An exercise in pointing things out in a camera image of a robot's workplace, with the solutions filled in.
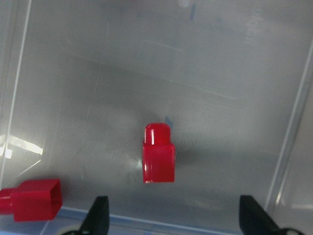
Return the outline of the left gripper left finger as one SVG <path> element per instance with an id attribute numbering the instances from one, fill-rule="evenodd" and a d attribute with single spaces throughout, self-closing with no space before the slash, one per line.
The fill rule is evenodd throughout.
<path id="1" fill-rule="evenodd" d="M 107 235 L 110 227 L 108 196 L 96 197 L 80 229 L 80 235 Z"/>

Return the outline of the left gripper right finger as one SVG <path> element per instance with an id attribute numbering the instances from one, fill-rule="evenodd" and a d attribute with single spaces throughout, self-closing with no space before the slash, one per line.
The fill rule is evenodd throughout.
<path id="1" fill-rule="evenodd" d="M 239 226 L 244 235 L 285 234 L 250 195 L 240 196 Z"/>

